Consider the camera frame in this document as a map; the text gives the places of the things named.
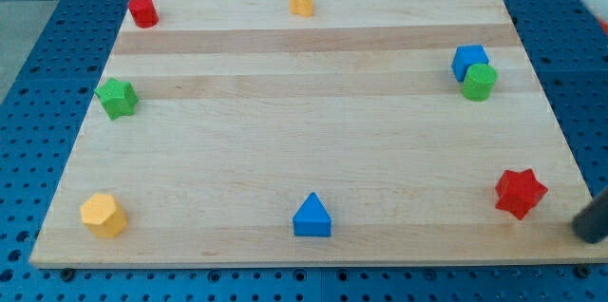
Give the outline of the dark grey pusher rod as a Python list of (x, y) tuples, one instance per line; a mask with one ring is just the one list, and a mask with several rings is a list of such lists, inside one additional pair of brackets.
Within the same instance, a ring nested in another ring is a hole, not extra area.
[(607, 237), (607, 189), (597, 194), (572, 220), (575, 235), (595, 244)]

